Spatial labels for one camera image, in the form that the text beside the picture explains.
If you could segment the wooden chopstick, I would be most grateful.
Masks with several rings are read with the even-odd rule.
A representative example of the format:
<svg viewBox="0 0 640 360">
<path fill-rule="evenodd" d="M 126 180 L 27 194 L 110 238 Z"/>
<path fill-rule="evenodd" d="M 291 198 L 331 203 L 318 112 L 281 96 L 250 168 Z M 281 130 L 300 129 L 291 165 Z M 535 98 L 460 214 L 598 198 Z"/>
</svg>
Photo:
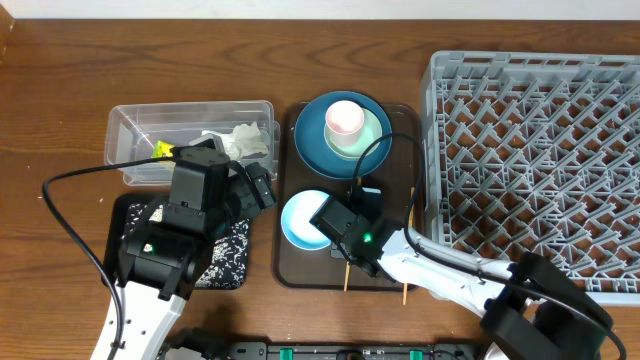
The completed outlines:
<svg viewBox="0 0 640 360">
<path fill-rule="evenodd" d="M 361 185 L 361 178 L 358 177 L 357 178 L 357 186 Z M 351 196 L 354 196 L 356 190 L 352 190 L 350 192 Z M 343 291 L 347 292 L 348 291 L 348 286 L 349 286 L 349 279 L 350 279 L 350 272 L 351 272 L 351 265 L 350 263 L 347 261 L 346 262 L 346 268 L 345 268 L 345 277 L 344 277 L 344 286 L 343 286 Z"/>
<path fill-rule="evenodd" d="M 411 188 L 411 195 L 410 195 L 410 203 L 409 203 L 409 215 L 407 217 L 407 227 L 412 227 L 413 223 L 414 223 L 414 201 L 412 200 L 413 195 L 415 192 L 415 187 Z M 408 283 L 404 283 L 403 284 L 403 298 L 402 298 L 402 305 L 406 305 L 407 304 L 407 297 L 408 297 L 408 290 L 409 290 L 409 284 Z"/>
</svg>

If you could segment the light blue bowl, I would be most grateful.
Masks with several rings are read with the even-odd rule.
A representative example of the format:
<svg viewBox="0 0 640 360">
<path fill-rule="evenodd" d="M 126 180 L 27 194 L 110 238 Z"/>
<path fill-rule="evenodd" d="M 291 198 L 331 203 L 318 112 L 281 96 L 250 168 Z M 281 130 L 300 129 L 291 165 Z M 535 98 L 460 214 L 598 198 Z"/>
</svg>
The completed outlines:
<svg viewBox="0 0 640 360">
<path fill-rule="evenodd" d="M 328 247 L 331 241 L 311 223 L 312 216 L 320 209 L 329 195 L 319 190 L 305 190 L 292 196 L 284 205 L 280 225 L 286 239 L 305 251 L 317 251 Z"/>
</svg>

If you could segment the yellow snack wrapper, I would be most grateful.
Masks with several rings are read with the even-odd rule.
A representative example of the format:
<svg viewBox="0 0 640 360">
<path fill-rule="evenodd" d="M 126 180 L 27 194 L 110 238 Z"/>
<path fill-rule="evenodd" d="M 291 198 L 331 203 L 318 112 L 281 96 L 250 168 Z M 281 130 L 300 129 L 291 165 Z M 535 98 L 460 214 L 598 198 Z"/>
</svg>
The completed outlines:
<svg viewBox="0 0 640 360">
<path fill-rule="evenodd" d="M 173 153 L 172 153 L 172 149 L 174 148 L 174 145 L 158 140 L 155 142 L 154 147 L 153 147 L 153 151 L 152 151 L 152 158 L 172 158 L 173 157 Z"/>
</svg>

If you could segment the white tissue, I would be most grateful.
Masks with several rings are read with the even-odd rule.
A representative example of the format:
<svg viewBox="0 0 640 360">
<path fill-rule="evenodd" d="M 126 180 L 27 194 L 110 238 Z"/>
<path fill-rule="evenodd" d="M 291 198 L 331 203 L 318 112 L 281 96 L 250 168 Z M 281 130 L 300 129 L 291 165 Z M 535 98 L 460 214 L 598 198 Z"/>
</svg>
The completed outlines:
<svg viewBox="0 0 640 360">
<path fill-rule="evenodd" d="M 268 155 L 270 153 L 267 145 L 262 141 L 261 131 L 256 122 L 251 125 L 237 125 L 228 134 L 211 130 L 201 132 L 202 136 L 209 134 L 221 140 L 222 149 L 232 160 L 239 161 L 254 155 Z"/>
</svg>

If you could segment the white rice grains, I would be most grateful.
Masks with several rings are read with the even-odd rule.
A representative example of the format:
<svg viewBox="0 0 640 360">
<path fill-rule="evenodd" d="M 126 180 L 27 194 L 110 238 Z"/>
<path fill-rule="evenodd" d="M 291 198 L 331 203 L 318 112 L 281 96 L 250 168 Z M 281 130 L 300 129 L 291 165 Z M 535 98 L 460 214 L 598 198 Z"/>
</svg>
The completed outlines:
<svg viewBox="0 0 640 360">
<path fill-rule="evenodd" d="M 115 245 L 135 228 L 146 207 L 143 203 L 132 203 L 113 216 L 109 239 Z M 230 227 L 227 237 L 216 241 L 211 264 L 197 280 L 196 289 L 235 290 L 244 284 L 249 264 L 249 233 L 250 221 L 243 220 Z"/>
</svg>

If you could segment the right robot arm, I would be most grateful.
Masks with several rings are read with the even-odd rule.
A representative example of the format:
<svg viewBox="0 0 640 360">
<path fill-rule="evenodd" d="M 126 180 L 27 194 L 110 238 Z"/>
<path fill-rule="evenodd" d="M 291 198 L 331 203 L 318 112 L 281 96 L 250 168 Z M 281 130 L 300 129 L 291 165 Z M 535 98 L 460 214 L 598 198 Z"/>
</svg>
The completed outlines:
<svg viewBox="0 0 640 360">
<path fill-rule="evenodd" d="M 532 252 L 517 262 L 475 257 L 425 238 L 407 220 L 371 219 L 329 197 L 310 219 L 349 263 L 424 288 L 480 318 L 487 359 L 597 359 L 621 343 L 611 316 L 560 269 Z"/>
</svg>

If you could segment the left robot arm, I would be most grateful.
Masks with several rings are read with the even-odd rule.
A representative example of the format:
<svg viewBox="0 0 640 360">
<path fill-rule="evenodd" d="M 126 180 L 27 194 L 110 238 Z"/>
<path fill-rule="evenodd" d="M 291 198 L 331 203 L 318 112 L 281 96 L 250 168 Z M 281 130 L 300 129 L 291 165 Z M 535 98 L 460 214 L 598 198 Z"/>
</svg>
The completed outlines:
<svg viewBox="0 0 640 360">
<path fill-rule="evenodd" d="M 121 240 L 116 296 L 92 356 L 154 359 L 181 316 L 215 242 L 276 202 L 267 169 L 242 165 L 209 146 L 172 149 L 168 195 L 154 198 Z"/>
</svg>

